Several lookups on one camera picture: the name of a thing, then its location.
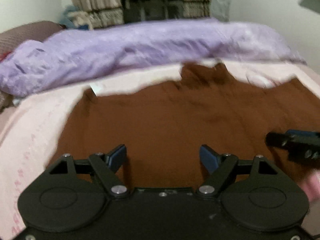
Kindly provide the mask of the white covered fan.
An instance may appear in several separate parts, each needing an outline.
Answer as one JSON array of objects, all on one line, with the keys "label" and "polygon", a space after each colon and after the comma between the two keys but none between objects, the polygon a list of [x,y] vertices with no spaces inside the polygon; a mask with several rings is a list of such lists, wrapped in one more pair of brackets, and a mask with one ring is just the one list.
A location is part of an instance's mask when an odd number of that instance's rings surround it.
[{"label": "white covered fan", "polygon": [[230,6],[231,0],[211,0],[210,16],[220,22],[228,22]]}]

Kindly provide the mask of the mauve quilted headboard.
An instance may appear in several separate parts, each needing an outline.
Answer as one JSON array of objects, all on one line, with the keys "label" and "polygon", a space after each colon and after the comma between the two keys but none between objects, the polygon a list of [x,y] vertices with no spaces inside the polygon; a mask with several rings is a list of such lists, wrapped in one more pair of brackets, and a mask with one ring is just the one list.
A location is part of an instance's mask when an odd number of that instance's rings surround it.
[{"label": "mauve quilted headboard", "polygon": [[27,40],[43,42],[64,27],[51,21],[28,23],[1,33],[1,55],[16,49]]}]

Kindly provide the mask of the purple duvet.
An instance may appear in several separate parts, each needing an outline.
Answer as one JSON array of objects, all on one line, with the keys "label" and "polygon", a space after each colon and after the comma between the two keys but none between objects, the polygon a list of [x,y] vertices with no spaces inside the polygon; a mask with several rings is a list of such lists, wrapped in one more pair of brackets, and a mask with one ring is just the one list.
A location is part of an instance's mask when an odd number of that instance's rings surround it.
[{"label": "purple duvet", "polygon": [[1,91],[24,98],[129,69],[207,58],[305,62],[263,24],[214,18],[147,21],[27,39],[1,61]]}]

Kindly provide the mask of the pile of plush toys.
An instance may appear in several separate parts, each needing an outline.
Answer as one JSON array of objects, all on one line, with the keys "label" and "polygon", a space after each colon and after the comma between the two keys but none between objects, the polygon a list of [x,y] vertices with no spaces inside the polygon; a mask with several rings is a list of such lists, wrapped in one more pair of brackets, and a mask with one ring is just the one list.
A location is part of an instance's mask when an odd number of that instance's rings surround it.
[{"label": "pile of plush toys", "polygon": [[59,24],[67,29],[93,30],[90,14],[78,7],[68,5],[59,19]]}]

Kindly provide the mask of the striped beige curtain left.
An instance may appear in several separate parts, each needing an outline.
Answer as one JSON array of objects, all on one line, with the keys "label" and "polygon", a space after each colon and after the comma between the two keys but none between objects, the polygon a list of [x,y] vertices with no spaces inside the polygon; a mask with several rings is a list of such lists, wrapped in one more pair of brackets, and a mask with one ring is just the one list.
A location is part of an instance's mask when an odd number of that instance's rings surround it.
[{"label": "striped beige curtain left", "polygon": [[94,29],[124,24],[121,0],[72,0],[73,5],[90,14]]}]

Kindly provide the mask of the brown garment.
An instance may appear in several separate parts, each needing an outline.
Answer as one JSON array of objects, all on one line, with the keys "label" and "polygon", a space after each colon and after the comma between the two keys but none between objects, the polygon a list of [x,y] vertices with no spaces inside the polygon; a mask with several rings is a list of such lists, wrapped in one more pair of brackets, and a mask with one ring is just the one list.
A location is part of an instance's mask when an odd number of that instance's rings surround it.
[{"label": "brown garment", "polygon": [[97,97],[90,90],[73,108],[52,156],[85,159],[127,148],[118,171],[128,187],[198,187],[203,182],[199,149],[241,159],[260,154],[292,179],[307,167],[265,145],[269,132],[319,131],[319,98],[292,79],[270,89],[236,80],[225,65],[185,64],[180,81],[166,81],[134,94]]}]

